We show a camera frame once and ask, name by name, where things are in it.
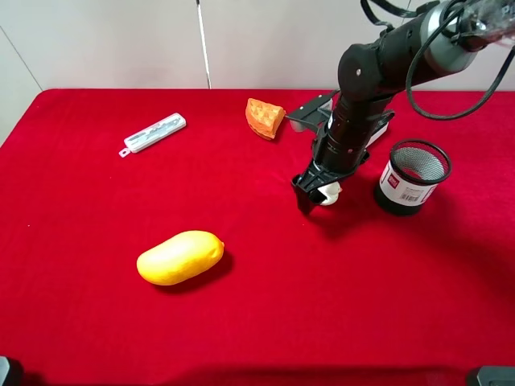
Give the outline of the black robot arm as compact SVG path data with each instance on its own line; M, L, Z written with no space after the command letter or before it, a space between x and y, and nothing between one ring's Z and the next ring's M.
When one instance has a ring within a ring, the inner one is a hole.
M385 28L380 37L373 43L353 44L344 52L337 90L287 115L298 130L315 134L307 169L292 179L304 214L328 203L327 188L354 175L368 160L370 140L393 118L387 106L398 93L407 93L419 115L440 120L416 104L413 86L462 72L479 51L514 34L512 1L433 1L415 11L387 1L377 5L407 18L407 23L393 27L376 18L369 2L363 1L367 18Z

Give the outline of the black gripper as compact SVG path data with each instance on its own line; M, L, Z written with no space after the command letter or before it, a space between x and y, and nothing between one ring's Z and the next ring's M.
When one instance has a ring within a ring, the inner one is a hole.
M350 170L334 171L319 166L314 160L310 162L307 169L300 175L296 175L291 184L297 199L297 207L304 214L309 215L316 205L325 206L328 197L319 189L331 183L345 180L354 175L359 166L369 159L369 152L364 151L358 163Z

